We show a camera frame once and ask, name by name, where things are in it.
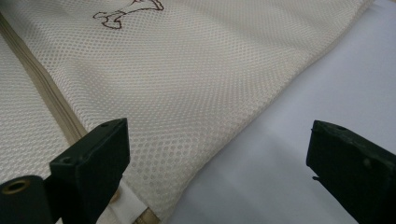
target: mesh bag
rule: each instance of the mesh bag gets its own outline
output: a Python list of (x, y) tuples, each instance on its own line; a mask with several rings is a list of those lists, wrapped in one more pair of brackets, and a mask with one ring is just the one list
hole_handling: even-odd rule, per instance
[(87, 130), (129, 120), (128, 186), (166, 220), (195, 173), (370, 0), (4, 1)]
[(69, 147), (20, 61), (0, 36), (0, 183), (50, 175), (49, 162)]

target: white fabric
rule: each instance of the white fabric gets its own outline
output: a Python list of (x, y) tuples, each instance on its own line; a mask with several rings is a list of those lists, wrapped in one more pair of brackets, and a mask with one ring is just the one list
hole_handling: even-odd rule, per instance
[(64, 134), (20, 61), (0, 36), (0, 183), (50, 175), (49, 162), (68, 148)]
[(357, 224), (305, 165), (315, 119), (396, 154), (396, 3), (376, 0), (190, 182), (169, 224)]
[(120, 224), (131, 224), (146, 211), (147, 207), (139, 201), (131, 189), (121, 180), (120, 197), (109, 205)]
[(1, 11), (88, 130), (129, 119), (126, 181), (165, 219), (196, 171), (371, 2), (32, 0)]

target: zipper teeth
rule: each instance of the zipper teeth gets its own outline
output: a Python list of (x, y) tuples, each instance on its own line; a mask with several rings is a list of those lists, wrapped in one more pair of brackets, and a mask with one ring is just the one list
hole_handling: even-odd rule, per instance
[(64, 99), (61, 91), (52, 80), (50, 74), (35, 58), (33, 53), (27, 48), (22, 39), (15, 33), (1, 13), (0, 33), (7, 41), (14, 54), (21, 61), (21, 64), (35, 84), (35, 87), (47, 105), (49, 111), (63, 131), (67, 142), (70, 145), (76, 143), (87, 133), (87, 130), (85, 130), (79, 122), (76, 114)]

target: screw hole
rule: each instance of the screw hole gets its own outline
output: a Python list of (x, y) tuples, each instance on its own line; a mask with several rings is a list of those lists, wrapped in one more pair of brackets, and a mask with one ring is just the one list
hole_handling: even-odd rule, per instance
[(363, 160), (363, 165), (369, 170), (373, 169), (371, 161), (369, 159), (364, 159)]
[(71, 157), (63, 157), (60, 160), (61, 163), (65, 163), (65, 164), (70, 164), (72, 162), (72, 158)]
[(3, 194), (15, 194), (15, 193), (23, 191), (24, 189), (27, 189), (27, 187), (29, 187), (29, 185), (30, 185), (30, 180), (28, 180), (28, 179), (17, 180), (17, 181), (14, 181), (14, 182), (8, 184), (7, 186), (5, 186), (2, 189), (2, 193)]

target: zipper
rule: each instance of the zipper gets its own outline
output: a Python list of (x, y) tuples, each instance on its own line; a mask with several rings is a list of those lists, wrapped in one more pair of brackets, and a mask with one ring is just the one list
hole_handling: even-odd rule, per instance
[[(69, 145), (75, 144), (87, 130), (78, 120), (69, 103), (64, 99), (52, 77), (33, 55), (23, 40), (15, 33), (0, 13), (0, 34), (20, 60), (26, 73), (35, 84), (51, 115), (55, 118)], [(109, 207), (122, 224), (158, 224), (161, 221), (150, 208), (142, 203), (129, 187), (121, 180), (119, 189)]]
[(0, 32), (32, 79), (50, 113), (64, 132), (67, 142), (70, 146), (73, 145), (87, 133), (87, 130), (79, 122), (76, 114), (64, 99), (50, 74), (1, 14)]

